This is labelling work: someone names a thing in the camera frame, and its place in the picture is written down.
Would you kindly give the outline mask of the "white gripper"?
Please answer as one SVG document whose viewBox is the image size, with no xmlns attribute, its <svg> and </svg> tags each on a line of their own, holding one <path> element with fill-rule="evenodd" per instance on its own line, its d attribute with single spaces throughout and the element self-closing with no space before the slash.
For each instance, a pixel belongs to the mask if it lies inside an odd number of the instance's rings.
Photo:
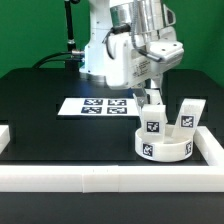
<svg viewBox="0 0 224 224">
<path fill-rule="evenodd" d="M 131 43 L 131 36 L 125 32 L 108 38 L 111 57 L 105 53 L 106 83 L 111 89 L 128 89 L 147 79 L 151 79 L 150 88 L 133 88 L 133 98 L 138 113 L 148 103 L 162 105 L 162 81 L 165 71 L 177 66 L 183 57 L 183 44 L 177 41 L 174 28 L 163 28 L 149 35 L 147 43 L 141 35 L 136 35 L 137 45 L 153 56 L 161 58 L 153 61 L 139 54 Z"/>
</svg>

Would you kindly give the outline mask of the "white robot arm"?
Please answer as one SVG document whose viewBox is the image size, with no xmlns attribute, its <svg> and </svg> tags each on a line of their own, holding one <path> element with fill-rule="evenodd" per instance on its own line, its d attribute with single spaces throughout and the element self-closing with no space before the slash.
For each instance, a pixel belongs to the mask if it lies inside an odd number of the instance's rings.
<svg viewBox="0 0 224 224">
<path fill-rule="evenodd" d="M 114 90 L 132 89 L 139 107 L 149 102 L 145 81 L 162 86 L 163 73 L 177 66 L 183 44 L 175 13 L 162 0 L 89 0 L 90 40 L 83 77 Z"/>
</svg>

